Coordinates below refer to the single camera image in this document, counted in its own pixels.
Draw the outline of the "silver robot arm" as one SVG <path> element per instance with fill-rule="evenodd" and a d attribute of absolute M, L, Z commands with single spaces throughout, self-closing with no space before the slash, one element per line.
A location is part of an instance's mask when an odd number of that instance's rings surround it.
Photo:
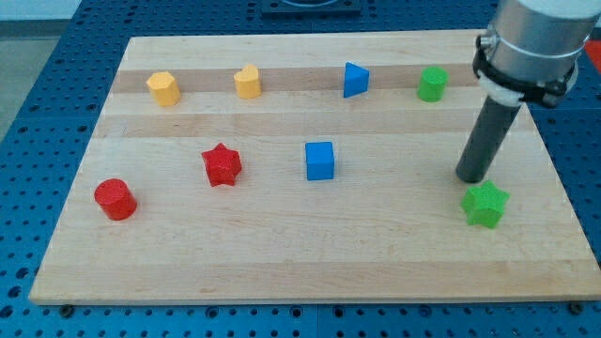
<path fill-rule="evenodd" d="M 558 106 L 576 83 L 578 58 L 600 0 L 503 0 L 476 39 L 472 68 L 487 99 L 517 109 Z"/>

